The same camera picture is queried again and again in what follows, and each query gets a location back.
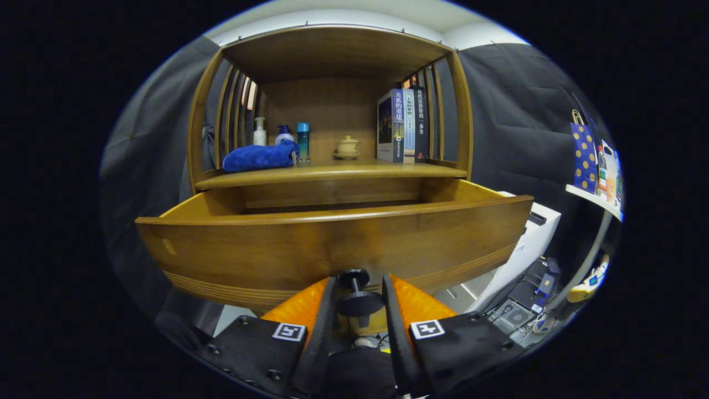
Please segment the book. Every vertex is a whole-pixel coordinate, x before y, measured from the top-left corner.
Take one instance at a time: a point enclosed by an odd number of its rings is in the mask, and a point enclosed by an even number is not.
[[[403,90],[392,89],[376,102],[376,158],[403,162]]]
[[[415,117],[415,163],[425,163],[428,158],[428,103],[426,102],[426,89],[421,86],[412,86],[414,92],[414,117]]]
[[[415,147],[415,117],[414,94],[412,89],[403,89],[403,162],[414,163]]]

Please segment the orange gripper pad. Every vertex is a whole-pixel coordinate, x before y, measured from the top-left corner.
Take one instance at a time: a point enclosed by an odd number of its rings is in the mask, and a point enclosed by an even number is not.
[[[261,319],[276,323],[299,324],[308,328],[308,337],[304,348],[308,347],[311,333],[315,327],[315,319],[320,309],[325,287],[330,278],[324,278],[290,297],[286,302],[271,309]]]

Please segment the wooden cabinet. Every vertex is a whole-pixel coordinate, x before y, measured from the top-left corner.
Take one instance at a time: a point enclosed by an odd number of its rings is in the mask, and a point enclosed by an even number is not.
[[[457,102],[457,161],[377,160],[376,100],[443,58]],[[258,86],[252,116],[267,118],[269,144],[275,125],[311,124],[310,163],[232,174],[202,169],[204,107],[222,62],[229,77],[217,115],[215,142],[225,143],[218,164],[250,142],[242,93],[251,84]],[[440,96],[434,86],[429,93]],[[335,139],[345,134],[362,142],[359,160],[333,159]],[[303,27],[227,45],[199,82],[188,138],[194,196],[159,217],[138,218],[138,230],[178,288],[256,310],[350,268],[369,271],[368,290],[380,290],[385,273],[430,293],[470,280],[507,261],[533,201],[467,181],[472,115],[458,56],[404,33]]]

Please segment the folded towel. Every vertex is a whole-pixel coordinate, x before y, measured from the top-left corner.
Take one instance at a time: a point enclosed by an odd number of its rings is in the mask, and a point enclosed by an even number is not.
[[[222,162],[225,172],[244,172],[246,170],[287,168],[295,165],[300,156],[298,144],[283,140],[277,146],[245,146],[227,154]]]

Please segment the wooden drawer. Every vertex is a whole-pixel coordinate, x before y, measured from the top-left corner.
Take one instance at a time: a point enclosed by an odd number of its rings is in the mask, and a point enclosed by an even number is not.
[[[299,290],[364,268],[437,290],[504,264],[533,198],[451,177],[313,180],[214,189],[136,220],[178,287],[268,310]]]

